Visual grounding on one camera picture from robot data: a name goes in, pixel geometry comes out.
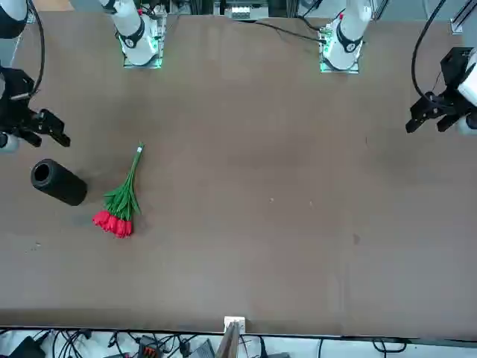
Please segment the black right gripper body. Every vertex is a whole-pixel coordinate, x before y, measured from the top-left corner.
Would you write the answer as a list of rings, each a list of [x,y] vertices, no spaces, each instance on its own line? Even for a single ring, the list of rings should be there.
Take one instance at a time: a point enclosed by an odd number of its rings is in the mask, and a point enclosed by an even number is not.
[[[1,67],[1,131],[35,131],[36,113],[29,108],[34,80],[21,69]]]

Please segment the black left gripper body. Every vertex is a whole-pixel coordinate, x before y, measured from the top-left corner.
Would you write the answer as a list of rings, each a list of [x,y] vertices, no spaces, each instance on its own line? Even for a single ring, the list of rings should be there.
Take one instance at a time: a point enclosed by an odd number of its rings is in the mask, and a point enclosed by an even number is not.
[[[447,112],[465,116],[476,108],[476,48],[454,47],[440,62],[445,83],[435,101]]]

